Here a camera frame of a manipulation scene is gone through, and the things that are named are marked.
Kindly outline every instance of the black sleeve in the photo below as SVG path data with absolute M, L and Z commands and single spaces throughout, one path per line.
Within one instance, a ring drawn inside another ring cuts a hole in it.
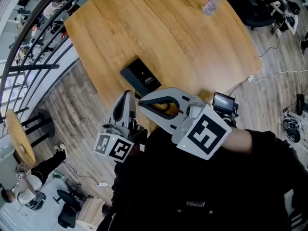
M 287 141 L 278 139 L 272 132 L 248 130 L 253 138 L 252 157 L 270 162 L 283 178 L 283 193 L 293 189 L 292 206 L 308 217 L 308 171 L 298 160 L 296 151 Z
M 126 211 L 132 194 L 141 182 L 143 159 L 143 152 L 140 152 L 139 155 L 127 157 L 124 163 L 116 164 L 111 199 L 113 213 Z

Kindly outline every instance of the black and white tag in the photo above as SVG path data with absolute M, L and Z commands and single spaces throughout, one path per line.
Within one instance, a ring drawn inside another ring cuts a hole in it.
M 134 143 L 110 133 L 98 133 L 94 152 L 123 163 Z
M 206 105 L 177 148 L 208 160 L 225 141 L 232 129 Z

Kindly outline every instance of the table leg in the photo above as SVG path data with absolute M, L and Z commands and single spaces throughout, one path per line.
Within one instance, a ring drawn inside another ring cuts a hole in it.
M 31 147 L 33 148 L 34 146 L 38 145 L 41 143 L 43 140 L 47 139 L 49 137 L 49 133 L 44 134 L 42 137 L 38 138 L 36 141 L 31 143 Z
M 48 124 L 48 123 L 50 123 L 50 122 L 52 122 L 52 119 L 51 119 L 51 118 L 48 118 L 48 119 L 46 119 L 46 120 L 43 120 L 42 122 L 40 122 L 40 123 L 38 123 L 38 124 L 36 124 L 36 125 L 34 125 L 34 126 L 28 128 L 28 129 L 25 131 L 25 133 L 26 133 L 26 135 L 28 135 L 28 134 L 34 132 L 35 130 L 41 128 L 42 126 L 44 126 L 44 125 L 46 125 L 46 124 Z
M 41 115 L 36 115 L 36 116 L 28 119 L 27 121 L 22 122 L 21 125 L 24 127 L 24 126 L 26 126 L 26 125 L 30 124 L 31 122 L 34 122 L 34 121 L 36 121 L 38 119 L 42 119 L 42 116 Z

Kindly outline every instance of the black box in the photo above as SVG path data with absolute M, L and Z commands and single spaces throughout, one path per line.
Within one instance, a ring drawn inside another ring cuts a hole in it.
M 122 69 L 121 75 L 142 97 L 161 86 L 140 58 L 137 58 L 130 65 Z

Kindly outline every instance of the plastic water bottle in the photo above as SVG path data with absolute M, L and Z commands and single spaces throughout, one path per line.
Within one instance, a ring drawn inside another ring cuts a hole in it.
M 203 7 L 203 12 L 207 15 L 212 15 L 222 0 L 208 0 L 207 4 Z

